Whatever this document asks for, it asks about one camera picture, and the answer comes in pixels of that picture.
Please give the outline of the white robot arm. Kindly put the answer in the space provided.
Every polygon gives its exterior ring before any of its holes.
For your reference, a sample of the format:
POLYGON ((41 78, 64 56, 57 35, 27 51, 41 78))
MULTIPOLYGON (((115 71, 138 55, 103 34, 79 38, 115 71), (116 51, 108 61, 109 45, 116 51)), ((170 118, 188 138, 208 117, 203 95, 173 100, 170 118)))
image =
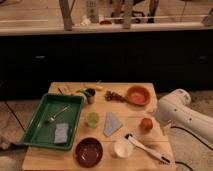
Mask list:
POLYGON ((190 103, 190 94, 183 89, 176 89, 158 100, 154 117, 161 126, 178 121, 213 143, 213 118, 192 110, 188 107, 190 103))

